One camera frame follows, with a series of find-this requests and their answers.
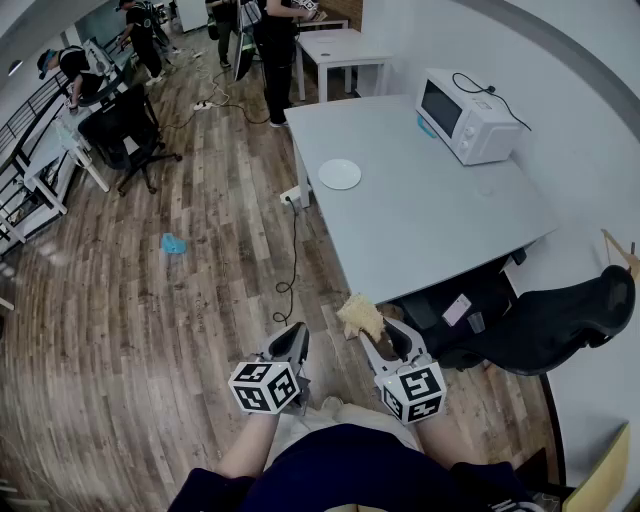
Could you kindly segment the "white microwave oven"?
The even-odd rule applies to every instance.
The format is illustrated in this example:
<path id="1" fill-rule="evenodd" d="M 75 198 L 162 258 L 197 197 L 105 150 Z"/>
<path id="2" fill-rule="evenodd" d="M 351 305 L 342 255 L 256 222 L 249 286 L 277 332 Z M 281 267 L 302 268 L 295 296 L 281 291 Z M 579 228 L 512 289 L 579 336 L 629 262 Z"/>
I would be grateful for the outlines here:
<path id="1" fill-rule="evenodd" d="M 528 128 L 493 86 L 456 70 L 425 70 L 416 112 L 465 166 L 507 160 Z"/>

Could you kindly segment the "white cabinet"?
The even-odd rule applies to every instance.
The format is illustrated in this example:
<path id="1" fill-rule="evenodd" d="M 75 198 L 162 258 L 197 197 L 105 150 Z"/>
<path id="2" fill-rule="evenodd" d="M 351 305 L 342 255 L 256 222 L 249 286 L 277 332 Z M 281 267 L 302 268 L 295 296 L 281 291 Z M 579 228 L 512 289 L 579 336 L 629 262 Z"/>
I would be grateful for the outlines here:
<path id="1" fill-rule="evenodd" d="M 207 0 L 175 0 L 184 32 L 205 27 L 208 23 Z"/>

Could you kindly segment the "black swivel office chair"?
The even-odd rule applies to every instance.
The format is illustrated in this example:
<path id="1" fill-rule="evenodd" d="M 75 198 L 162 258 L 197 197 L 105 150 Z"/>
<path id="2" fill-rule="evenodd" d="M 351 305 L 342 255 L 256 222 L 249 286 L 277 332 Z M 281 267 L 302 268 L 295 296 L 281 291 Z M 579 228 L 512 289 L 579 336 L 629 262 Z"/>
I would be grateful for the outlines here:
<path id="1" fill-rule="evenodd" d="M 148 167 L 164 160 L 182 160 L 178 153 L 166 153 L 160 125 L 142 84 L 116 95 L 78 126 L 80 134 L 97 151 L 109 168 L 124 172 L 117 192 L 124 197 L 131 179 L 140 173 L 150 194 Z"/>

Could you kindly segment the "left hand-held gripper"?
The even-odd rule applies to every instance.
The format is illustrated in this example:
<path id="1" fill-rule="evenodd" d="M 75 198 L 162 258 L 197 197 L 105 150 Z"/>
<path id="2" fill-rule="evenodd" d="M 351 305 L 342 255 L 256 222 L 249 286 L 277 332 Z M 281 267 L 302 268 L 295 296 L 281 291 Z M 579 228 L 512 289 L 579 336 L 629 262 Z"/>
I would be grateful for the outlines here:
<path id="1" fill-rule="evenodd" d="M 239 363 L 228 385 L 247 414 L 304 415 L 309 380 L 299 376 L 307 359 L 310 333 L 304 323 L 281 328 L 267 338 L 260 356 L 266 361 Z"/>

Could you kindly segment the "person's left forearm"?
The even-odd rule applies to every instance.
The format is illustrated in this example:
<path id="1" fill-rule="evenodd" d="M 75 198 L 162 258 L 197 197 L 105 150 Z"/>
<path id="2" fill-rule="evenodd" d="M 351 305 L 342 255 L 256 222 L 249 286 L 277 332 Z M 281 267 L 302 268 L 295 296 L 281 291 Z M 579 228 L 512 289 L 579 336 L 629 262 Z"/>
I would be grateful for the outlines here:
<path id="1" fill-rule="evenodd" d="M 279 415 L 250 415 L 214 472 L 229 479 L 258 478 L 266 466 L 279 419 Z"/>

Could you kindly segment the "wooden frame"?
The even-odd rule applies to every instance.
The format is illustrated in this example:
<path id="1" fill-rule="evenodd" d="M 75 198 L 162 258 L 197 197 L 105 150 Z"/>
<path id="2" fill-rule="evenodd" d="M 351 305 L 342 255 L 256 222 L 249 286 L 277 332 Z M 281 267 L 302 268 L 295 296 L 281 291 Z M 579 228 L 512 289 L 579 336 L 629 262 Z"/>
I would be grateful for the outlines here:
<path id="1" fill-rule="evenodd" d="M 631 244 L 630 251 L 626 251 L 608 230 L 602 229 L 601 232 L 605 241 L 607 261 L 611 262 L 611 249 L 615 249 L 627 265 L 627 271 L 632 279 L 638 281 L 640 279 L 640 258 L 635 254 L 635 243 Z"/>

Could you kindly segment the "person's dark blue shirt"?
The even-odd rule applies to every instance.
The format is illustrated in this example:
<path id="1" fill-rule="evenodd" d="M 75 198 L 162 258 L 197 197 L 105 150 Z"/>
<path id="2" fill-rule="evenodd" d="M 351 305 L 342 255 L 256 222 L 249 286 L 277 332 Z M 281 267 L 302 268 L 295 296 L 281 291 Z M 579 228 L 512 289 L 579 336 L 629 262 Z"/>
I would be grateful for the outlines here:
<path id="1" fill-rule="evenodd" d="M 507 462 L 445 469 L 395 436 L 356 425 L 313 432 L 259 477 L 194 469 L 168 512 L 544 512 Z"/>

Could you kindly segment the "person's right forearm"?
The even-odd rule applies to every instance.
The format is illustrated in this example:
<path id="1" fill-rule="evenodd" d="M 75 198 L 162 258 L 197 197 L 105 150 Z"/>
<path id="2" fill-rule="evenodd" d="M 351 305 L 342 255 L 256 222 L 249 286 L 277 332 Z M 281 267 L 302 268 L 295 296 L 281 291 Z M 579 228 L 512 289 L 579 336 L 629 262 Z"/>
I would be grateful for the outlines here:
<path id="1" fill-rule="evenodd" d="M 450 470 L 459 463 L 483 463 L 455 421 L 445 413 L 416 422 L 414 427 L 424 453 L 445 469 Z"/>

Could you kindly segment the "yellow green board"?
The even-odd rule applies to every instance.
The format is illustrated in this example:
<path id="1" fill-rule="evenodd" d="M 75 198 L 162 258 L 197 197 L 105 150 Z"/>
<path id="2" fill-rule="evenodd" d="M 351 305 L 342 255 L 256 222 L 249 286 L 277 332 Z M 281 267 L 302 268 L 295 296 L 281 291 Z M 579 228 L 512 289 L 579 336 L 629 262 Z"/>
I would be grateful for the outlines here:
<path id="1" fill-rule="evenodd" d="M 631 444 L 625 423 L 590 475 L 562 504 L 561 512 L 606 512 L 625 483 Z"/>

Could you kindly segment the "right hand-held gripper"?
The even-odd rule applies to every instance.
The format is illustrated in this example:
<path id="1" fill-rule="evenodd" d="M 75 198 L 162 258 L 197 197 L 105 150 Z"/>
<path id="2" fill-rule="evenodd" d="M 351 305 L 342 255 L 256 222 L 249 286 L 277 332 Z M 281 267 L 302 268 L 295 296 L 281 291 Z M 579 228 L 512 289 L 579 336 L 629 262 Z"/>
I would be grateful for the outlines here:
<path id="1" fill-rule="evenodd" d="M 374 381 L 381 391 L 381 401 L 404 425 L 431 418 L 444 409 L 447 388 L 441 368 L 431 362 L 424 339 L 419 332 L 390 317 L 384 318 L 385 332 L 380 341 L 367 332 L 359 333 L 369 365 L 376 375 Z M 407 367 L 395 372 L 404 363 L 430 363 Z"/>

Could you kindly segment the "black mesh office chair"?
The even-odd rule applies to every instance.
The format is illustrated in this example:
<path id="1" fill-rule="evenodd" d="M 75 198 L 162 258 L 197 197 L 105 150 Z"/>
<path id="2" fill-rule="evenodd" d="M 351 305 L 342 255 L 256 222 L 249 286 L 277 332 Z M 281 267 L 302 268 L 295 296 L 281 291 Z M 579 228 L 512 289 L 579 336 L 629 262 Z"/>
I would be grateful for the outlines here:
<path id="1" fill-rule="evenodd" d="M 450 327 L 442 314 L 460 294 L 472 306 Z M 617 265 L 583 283 L 516 296 L 506 275 L 486 264 L 393 303 L 441 367 L 462 371 L 487 361 L 514 374 L 535 376 L 582 348 L 606 344 L 628 325 L 635 302 L 635 282 Z M 486 327 L 479 334 L 467 321 L 475 312 L 482 313 Z"/>

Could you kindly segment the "yellow sponge piece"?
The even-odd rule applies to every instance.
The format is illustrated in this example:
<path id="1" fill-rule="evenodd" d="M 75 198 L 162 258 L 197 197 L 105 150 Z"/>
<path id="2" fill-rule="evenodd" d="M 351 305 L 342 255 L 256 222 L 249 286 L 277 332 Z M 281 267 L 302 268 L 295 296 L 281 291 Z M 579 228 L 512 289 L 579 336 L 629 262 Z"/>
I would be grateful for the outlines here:
<path id="1" fill-rule="evenodd" d="M 384 317 L 364 295 L 352 295 L 337 311 L 337 316 L 344 324 L 344 336 L 347 340 L 357 337 L 361 331 L 376 343 L 382 340 Z"/>

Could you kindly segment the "person's beige trousers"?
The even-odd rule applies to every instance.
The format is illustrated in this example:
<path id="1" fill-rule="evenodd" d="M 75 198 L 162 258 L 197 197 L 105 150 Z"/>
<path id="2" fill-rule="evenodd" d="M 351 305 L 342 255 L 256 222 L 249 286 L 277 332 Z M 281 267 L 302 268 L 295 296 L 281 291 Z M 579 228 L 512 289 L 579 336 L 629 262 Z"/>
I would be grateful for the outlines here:
<path id="1" fill-rule="evenodd" d="M 414 434 L 392 415 L 328 397 L 319 410 L 308 407 L 302 416 L 282 415 L 269 452 L 273 460 L 308 434 L 339 425 L 356 425 L 394 435 L 404 446 L 421 451 Z"/>

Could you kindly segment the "black metal railing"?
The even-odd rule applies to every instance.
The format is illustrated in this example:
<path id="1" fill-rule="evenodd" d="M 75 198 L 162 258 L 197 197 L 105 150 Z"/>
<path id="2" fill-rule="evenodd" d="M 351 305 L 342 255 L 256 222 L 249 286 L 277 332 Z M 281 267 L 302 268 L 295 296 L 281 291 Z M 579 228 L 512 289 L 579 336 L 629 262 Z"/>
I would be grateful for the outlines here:
<path id="1" fill-rule="evenodd" d="M 0 240 L 12 240 L 4 220 L 14 229 L 25 227 L 30 216 L 51 205 L 42 192 L 26 186 L 26 173 L 70 92 L 71 82 L 58 72 L 0 126 Z"/>

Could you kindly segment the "white round plate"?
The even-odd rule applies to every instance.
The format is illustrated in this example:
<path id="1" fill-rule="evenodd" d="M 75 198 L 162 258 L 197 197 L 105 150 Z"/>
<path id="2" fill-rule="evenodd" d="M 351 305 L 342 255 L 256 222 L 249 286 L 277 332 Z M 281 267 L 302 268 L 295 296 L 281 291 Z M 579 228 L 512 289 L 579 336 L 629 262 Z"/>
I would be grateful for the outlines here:
<path id="1" fill-rule="evenodd" d="M 331 159 L 318 171 L 322 184 L 332 190 L 349 190 L 357 186 L 362 177 L 360 167 L 347 159 Z"/>

